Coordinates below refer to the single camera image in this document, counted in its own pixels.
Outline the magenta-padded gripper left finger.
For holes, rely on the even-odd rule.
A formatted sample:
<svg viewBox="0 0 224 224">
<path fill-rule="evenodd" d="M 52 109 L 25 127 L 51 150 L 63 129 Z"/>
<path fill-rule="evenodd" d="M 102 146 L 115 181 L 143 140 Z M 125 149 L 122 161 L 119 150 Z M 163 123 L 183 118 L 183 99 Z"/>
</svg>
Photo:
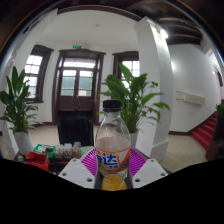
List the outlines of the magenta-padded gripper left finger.
<svg viewBox="0 0 224 224">
<path fill-rule="evenodd" d="M 92 149 L 80 159 L 73 158 L 60 172 L 59 177 L 84 188 L 93 189 L 98 174 L 96 150 Z"/>
</svg>

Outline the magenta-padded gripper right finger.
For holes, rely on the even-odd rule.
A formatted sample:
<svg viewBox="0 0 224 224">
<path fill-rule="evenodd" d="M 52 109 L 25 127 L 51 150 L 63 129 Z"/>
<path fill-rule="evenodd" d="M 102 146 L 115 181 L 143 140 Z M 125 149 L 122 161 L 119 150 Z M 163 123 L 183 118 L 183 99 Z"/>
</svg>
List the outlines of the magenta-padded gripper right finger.
<svg viewBox="0 0 224 224">
<path fill-rule="evenodd" d="M 167 175 L 168 173 L 156 159 L 148 159 L 136 149 L 130 149 L 129 170 L 126 178 L 129 189 L 141 188 Z"/>
</svg>

